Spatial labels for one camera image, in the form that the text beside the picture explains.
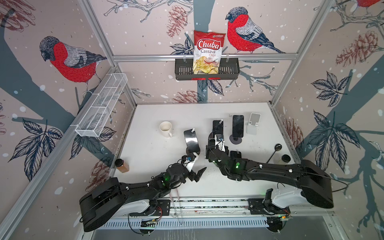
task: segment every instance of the leaf illustration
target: leaf illustration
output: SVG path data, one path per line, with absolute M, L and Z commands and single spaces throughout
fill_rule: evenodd
M 100 136 L 97 138 L 100 142 L 105 142 L 109 140 L 113 135 L 116 133 L 116 131 L 113 131 L 109 127 L 104 127 L 103 130 L 101 131 Z
M 311 83 L 315 88 L 319 89 L 319 90 L 325 90 L 325 91 L 330 91 L 332 90 L 332 86 L 329 84 L 329 82 L 327 82 L 326 80 L 324 79 L 319 79 L 319 80 L 316 80 L 314 81 L 313 83 Z
M 60 130 L 54 127 L 48 129 L 47 133 L 48 133 L 48 136 L 53 139 L 61 139 L 63 137 L 63 134 L 60 132 Z
M 24 172 L 25 175 L 28 177 L 29 181 L 31 181 L 37 171 L 39 171 L 42 158 L 43 144 L 40 140 L 40 137 L 38 137 L 37 143 L 33 145 L 32 149 L 27 154 L 24 162 Z
M 38 125 L 34 122 L 27 121 L 27 120 L 23 119 L 23 125 L 28 132 L 30 132 L 34 135 L 39 135 L 40 133 L 43 132 L 43 129 L 40 127 L 40 125 Z
M 313 110 L 313 116 L 320 127 L 322 128 L 329 127 L 329 120 L 326 117 L 324 117 L 321 113 L 317 113 Z
M 91 153 L 101 152 L 100 142 L 95 137 L 83 137 L 83 146 Z
M 37 135 L 37 136 L 32 135 L 22 139 L 20 143 L 15 147 L 13 156 L 9 161 L 11 161 L 14 158 L 28 154 L 31 151 L 31 149 L 34 147 L 34 145 L 36 145 L 37 142 L 39 141 L 40 141 L 40 135 Z
M 76 137 L 73 140 L 70 159 L 76 157 L 82 148 L 83 148 L 83 138 L 80 137 L 80 135 L 76 135 Z
M 197 86 L 203 91 L 208 86 L 208 80 L 197 81 Z
M 331 152 L 331 146 L 329 144 L 329 139 L 325 138 L 317 147 L 316 147 L 316 165 L 325 171 L 329 164 L 329 154 Z
M 190 49 L 191 46 L 192 46 L 192 43 L 191 41 L 189 40 L 189 38 L 185 38 L 185 42 L 184 42 L 184 45 L 187 49 Z
M 50 137 L 44 135 L 44 138 L 43 138 L 44 156 L 48 157 L 54 148 L 55 148 L 55 143 L 53 142 L 53 140 Z
M 349 79 L 351 78 L 351 76 L 348 76 L 348 77 L 345 77 L 343 78 L 339 84 L 337 85 L 337 90 L 340 91 L 340 90 L 343 90 L 345 88 L 345 86 L 347 85 Z
M 322 91 L 318 96 L 317 98 L 321 99 L 321 100 L 327 100 L 327 99 L 330 99 L 336 92 L 333 91 L 333 90 L 329 90 L 329 91 Z
M 344 123 L 339 123 L 335 126 L 336 134 L 344 140 L 347 140 L 350 143 L 356 145 L 356 147 L 360 148 L 360 141 L 357 137 L 355 131 L 353 131 L 350 127 L 345 125 Z
M 337 77 L 335 74 L 327 72 L 327 82 L 331 85 L 332 89 L 336 90 Z
M 223 95 L 223 87 L 217 80 L 208 80 L 208 87 L 212 92 Z
M 340 95 L 339 94 L 335 94 L 333 95 L 333 97 L 331 98 L 329 104 L 328 104 L 328 107 L 333 107 L 335 106 L 340 100 Z
M 345 146 L 343 144 L 343 141 L 334 132 L 331 134 L 329 139 L 331 141 L 331 154 L 332 154 L 332 157 L 335 159 L 337 164 L 344 171 L 345 161 L 347 160 L 347 152 L 345 151 Z
M 324 140 L 324 138 L 328 138 L 327 132 L 328 132 L 327 128 L 322 128 L 322 127 L 316 128 L 311 132 L 308 144 L 319 145 Z

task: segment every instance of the smartphone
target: smartphone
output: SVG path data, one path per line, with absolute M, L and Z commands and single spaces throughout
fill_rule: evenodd
M 213 137 L 215 137 L 215 135 L 217 134 L 221 134 L 223 135 L 224 134 L 224 121 L 221 121 L 221 120 L 214 120 L 213 121 Z
M 244 136 L 244 116 L 234 115 L 232 117 L 232 135 L 233 137 Z

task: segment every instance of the white snow dot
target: white snow dot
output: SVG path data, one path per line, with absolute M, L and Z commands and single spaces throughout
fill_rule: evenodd
M 56 194 L 56 195 L 60 195 L 62 191 L 63 191 L 63 187 L 59 187 L 59 188 L 57 188 L 57 189 L 55 190 L 55 194 Z

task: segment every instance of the bag of chips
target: bag of chips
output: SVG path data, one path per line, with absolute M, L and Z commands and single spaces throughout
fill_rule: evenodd
M 194 74 L 217 74 L 223 51 L 225 33 L 194 31 Z

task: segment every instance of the bullfinch illustration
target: bullfinch illustration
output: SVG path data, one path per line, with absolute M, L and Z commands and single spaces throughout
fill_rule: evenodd
M 66 79 L 76 83 L 86 83 L 83 97 L 86 93 L 92 93 L 88 90 L 88 80 L 96 75 L 98 64 L 107 59 L 99 54 L 88 52 L 84 48 L 72 47 L 60 42 L 52 36 L 41 41 L 40 51 L 44 61 L 50 60 Z
M 232 8 L 227 17 L 228 20 L 228 41 L 240 51 L 253 53 L 255 49 L 269 48 L 278 53 L 284 53 L 277 49 L 273 43 L 266 38 L 263 30 L 252 22 L 248 11 L 244 7 Z

